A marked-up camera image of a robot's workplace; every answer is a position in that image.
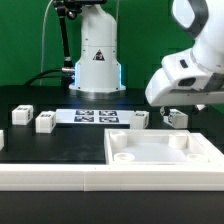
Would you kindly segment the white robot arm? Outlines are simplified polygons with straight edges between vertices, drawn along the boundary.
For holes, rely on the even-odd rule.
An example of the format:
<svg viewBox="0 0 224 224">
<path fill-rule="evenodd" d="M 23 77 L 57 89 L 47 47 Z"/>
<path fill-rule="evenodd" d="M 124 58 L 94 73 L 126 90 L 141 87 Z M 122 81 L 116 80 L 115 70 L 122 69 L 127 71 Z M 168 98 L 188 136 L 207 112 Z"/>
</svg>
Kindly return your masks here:
<svg viewBox="0 0 224 224">
<path fill-rule="evenodd" d="M 145 96 L 152 106 L 224 103 L 224 0 L 173 0 L 172 16 L 195 40 L 167 55 L 150 79 Z M 72 93 L 102 98 L 126 89 L 121 84 L 117 24 L 99 5 L 82 9 L 81 58 L 75 64 Z"/>
</svg>

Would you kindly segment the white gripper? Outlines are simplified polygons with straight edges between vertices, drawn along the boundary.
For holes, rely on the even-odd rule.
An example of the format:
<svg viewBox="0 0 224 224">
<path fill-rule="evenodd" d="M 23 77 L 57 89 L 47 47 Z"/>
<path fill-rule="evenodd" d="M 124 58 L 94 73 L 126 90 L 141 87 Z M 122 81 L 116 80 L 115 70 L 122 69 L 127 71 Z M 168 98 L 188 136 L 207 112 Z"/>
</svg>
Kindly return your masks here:
<svg viewBox="0 0 224 224">
<path fill-rule="evenodd" d="M 170 114 L 167 106 L 224 103 L 224 74 L 207 73 L 173 78 L 159 69 L 151 78 L 145 95 L 151 106 L 160 108 L 162 116 Z"/>
</svg>

